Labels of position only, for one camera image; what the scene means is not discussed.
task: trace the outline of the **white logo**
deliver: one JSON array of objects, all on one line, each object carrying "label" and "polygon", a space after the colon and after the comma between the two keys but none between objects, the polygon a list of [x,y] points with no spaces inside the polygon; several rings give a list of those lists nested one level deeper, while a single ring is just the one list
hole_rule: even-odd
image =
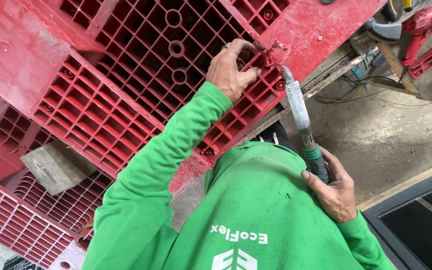
[{"label": "white logo", "polygon": [[[233,253],[234,253],[234,249],[231,249],[229,251],[226,251],[225,253],[221,253],[219,255],[214,256],[213,267],[211,267],[211,270],[231,270],[232,268],[231,264],[233,263],[233,257],[234,257]],[[236,262],[237,262],[236,270],[243,270],[241,267],[243,267],[246,270],[258,270],[258,261],[241,249],[237,250]]]}]

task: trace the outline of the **sleeve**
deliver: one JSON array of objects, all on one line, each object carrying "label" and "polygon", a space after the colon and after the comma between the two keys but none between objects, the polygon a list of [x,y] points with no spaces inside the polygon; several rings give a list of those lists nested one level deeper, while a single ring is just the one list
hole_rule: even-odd
[{"label": "sleeve", "polygon": [[336,223],[351,254],[366,270],[394,270],[361,212],[352,221]]},{"label": "sleeve", "polygon": [[212,123],[232,107],[205,82],[122,170],[94,214],[82,269],[161,269],[178,233],[171,229],[169,183]]}]

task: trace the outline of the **red drill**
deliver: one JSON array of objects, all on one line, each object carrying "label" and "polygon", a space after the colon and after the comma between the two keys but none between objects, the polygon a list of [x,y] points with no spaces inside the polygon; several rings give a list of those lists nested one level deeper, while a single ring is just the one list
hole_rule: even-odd
[{"label": "red drill", "polygon": [[432,6],[418,11],[403,22],[402,31],[413,34],[413,39],[407,47],[406,55],[401,65],[408,67],[417,60],[417,53],[428,39],[432,27]]}]

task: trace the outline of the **green sweatshirt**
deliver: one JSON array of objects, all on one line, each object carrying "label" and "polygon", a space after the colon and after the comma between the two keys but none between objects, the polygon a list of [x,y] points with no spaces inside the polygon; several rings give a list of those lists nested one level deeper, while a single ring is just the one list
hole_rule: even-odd
[{"label": "green sweatshirt", "polygon": [[210,125],[232,107],[211,83],[121,171],[94,216],[83,269],[393,269],[366,221],[321,209],[291,150],[247,142],[206,173],[205,197],[180,233],[169,182]]}]

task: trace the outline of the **hand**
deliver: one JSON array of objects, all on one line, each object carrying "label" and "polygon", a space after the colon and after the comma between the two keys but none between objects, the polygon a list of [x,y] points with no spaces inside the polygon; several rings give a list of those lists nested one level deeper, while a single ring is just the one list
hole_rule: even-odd
[{"label": "hand", "polygon": [[301,172],[301,177],[314,191],[326,214],[337,223],[346,223],[358,215],[354,200],[354,182],[343,168],[338,158],[328,150],[321,148],[326,167],[331,173],[331,183],[326,185],[307,170]]},{"label": "hand", "polygon": [[227,45],[229,48],[222,49],[211,60],[206,81],[221,90],[235,104],[244,89],[256,81],[261,74],[261,69],[253,67],[245,72],[238,71],[236,61],[239,54],[249,55],[248,51],[255,51],[255,46],[251,42],[237,38]]}]

